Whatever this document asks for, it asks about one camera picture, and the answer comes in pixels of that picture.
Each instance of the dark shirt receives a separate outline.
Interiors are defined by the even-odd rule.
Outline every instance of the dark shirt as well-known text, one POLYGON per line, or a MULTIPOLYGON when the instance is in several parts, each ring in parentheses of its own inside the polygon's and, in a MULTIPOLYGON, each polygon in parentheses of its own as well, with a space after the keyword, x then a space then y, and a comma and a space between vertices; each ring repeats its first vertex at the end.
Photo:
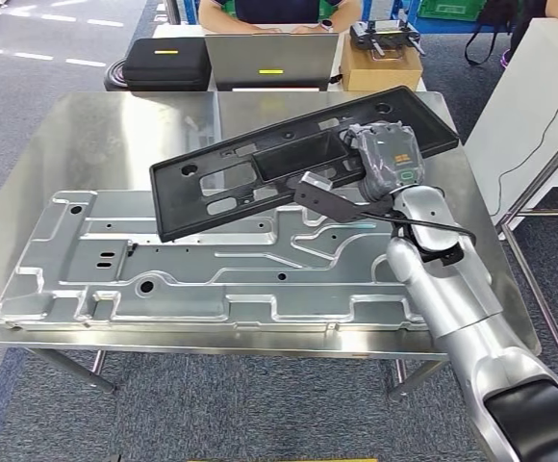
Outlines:
MULTIPOLYGON (((228 0, 214 0, 225 5, 228 0)), ((341 0, 234 0, 236 17, 250 24, 314 24, 319 2, 337 6, 341 0)))

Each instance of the device on box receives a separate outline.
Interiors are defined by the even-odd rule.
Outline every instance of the device on box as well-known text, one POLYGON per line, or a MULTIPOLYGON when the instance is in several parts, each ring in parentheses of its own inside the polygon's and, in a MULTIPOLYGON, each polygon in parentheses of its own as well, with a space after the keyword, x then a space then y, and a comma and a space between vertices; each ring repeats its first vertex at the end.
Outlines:
POLYGON ((420 33, 402 20, 359 21, 350 28, 352 43, 359 50, 371 51, 371 59, 400 58, 405 47, 425 56, 420 46, 420 33))

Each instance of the black plastic panel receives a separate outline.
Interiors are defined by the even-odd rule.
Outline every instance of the black plastic panel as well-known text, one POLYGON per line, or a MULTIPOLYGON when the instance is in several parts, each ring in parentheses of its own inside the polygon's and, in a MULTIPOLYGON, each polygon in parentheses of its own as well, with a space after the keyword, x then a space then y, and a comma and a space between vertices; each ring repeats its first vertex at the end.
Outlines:
POLYGON ((538 380, 488 398, 487 409, 523 462, 558 462, 558 387, 538 380))
POLYGON ((334 187, 359 180, 364 169, 357 150, 344 145, 340 134, 353 123, 379 120, 411 126, 425 158, 458 145, 452 129, 406 87, 365 96, 152 166, 158 234, 162 242, 171 241, 288 204, 307 170, 330 171, 334 187), (251 163, 257 178, 227 191, 202 194, 201 178, 242 163, 251 163), (254 194, 264 187, 273 187, 276 194, 264 199, 254 194), (236 199, 236 206, 208 214, 209 204, 227 198, 236 199))

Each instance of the white table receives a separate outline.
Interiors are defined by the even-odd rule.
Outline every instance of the white table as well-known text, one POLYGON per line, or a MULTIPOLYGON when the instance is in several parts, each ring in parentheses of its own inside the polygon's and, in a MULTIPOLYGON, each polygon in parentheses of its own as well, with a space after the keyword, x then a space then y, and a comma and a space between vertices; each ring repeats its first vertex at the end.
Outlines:
MULTIPOLYGON (((534 19, 465 144, 467 159, 494 224, 516 201, 558 149, 558 116, 543 145, 505 175, 500 207, 497 178, 525 160, 558 108, 558 19, 534 19)), ((558 186, 558 170, 528 206, 558 186)), ((513 229, 519 218, 510 224, 513 229)))
MULTIPOLYGON (((297 27, 297 24, 273 24, 269 26, 264 26, 261 25, 261 27, 279 27, 282 31, 289 33, 292 30, 294 30, 295 27, 297 27)), ((190 24, 162 24, 159 26, 157 26, 157 28, 155 30, 155 33, 153 35, 154 39, 165 39, 165 38, 174 38, 174 37, 204 37, 205 30, 202 28, 202 26, 196 24, 196 25, 190 25, 190 24)), ((339 73, 339 67, 340 66, 340 57, 343 54, 343 44, 347 36, 349 36, 349 33, 344 32, 342 34, 339 34, 338 36, 338 42, 337 43, 337 52, 335 53, 335 57, 333 60, 333 67, 332 71, 331 72, 331 75, 337 75, 339 73)), ((208 91, 216 91, 217 86, 215 85, 215 81, 213 78, 213 76, 211 76, 211 82, 208 84, 208 91)), ((247 89, 247 90, 262 90, 262 91, 279 91, 282 89, 247 89)), ((295 91, 297 89, 285 89, 286 91, 295 91)), ((339 82, 337 84, 331 84, 328 85, 328 91, 343 91, 343 85, 339 82)), ((417 85, 417 91, 427 91, 427 88, 424 86, 424 83, 422 81, 422 79, 420 79, 420 82, 417 85)))

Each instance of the black case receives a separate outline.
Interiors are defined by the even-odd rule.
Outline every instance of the black case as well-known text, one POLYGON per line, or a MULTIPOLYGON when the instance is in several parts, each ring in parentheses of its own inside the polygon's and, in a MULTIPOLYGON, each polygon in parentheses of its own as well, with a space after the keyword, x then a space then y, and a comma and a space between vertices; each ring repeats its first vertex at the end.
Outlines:
POLYGON ((131 91, 207 91, 211 62, 202 37, 141 38, 123 77, 131 91))

